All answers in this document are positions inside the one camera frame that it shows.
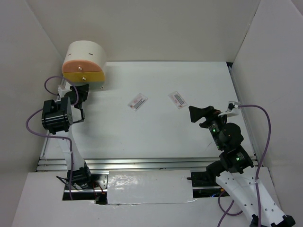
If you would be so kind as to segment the yellow drawer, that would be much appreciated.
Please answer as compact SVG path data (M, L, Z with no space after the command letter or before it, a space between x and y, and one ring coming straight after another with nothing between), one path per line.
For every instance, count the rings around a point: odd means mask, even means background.
M103 71L64 72L63 76L72 83L99 83L104 82L106 79Z

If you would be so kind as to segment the pink top drawer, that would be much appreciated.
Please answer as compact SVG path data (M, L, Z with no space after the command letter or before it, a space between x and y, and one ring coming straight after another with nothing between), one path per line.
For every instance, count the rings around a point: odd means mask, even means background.
M62 66L62 72L99 72L102 68L92 61L71 60Z

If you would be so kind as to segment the false lash box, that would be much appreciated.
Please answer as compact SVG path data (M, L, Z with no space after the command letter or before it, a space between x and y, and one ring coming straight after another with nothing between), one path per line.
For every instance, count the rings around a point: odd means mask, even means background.
M181 109L181 108L187 106L187 102L179 94L178 91L174 91L174 92L168 94L168 96L178 109Z
M137 111L146 101L148 100L148 97L143 95L142 93L139 93L135 96L134 99L131 100L131 102L127 105L132 110Z

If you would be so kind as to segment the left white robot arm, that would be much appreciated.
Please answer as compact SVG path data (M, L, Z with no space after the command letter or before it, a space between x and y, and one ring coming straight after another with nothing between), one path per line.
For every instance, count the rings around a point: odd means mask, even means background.
M58 143L67 165L67 183L82 189L93 183L91 172L78 151L72 125L84 121L82 103L87 100L89 85L71 86L60 100L44 101L41 122Z

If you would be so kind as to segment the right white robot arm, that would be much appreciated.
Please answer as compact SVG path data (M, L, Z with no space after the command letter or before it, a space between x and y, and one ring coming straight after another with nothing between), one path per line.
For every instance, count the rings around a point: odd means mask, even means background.
M243 106L229 102L225 112L213 106L198 108L189 106L190 120L208 129L221 152L219 160L206 167L204 172L193 172L188 178L193 185L209 183L221 186L246 216L252 227L292 227L295 220L276 205L259 178L260 167L242 147L244 137L240 127L227 121Z

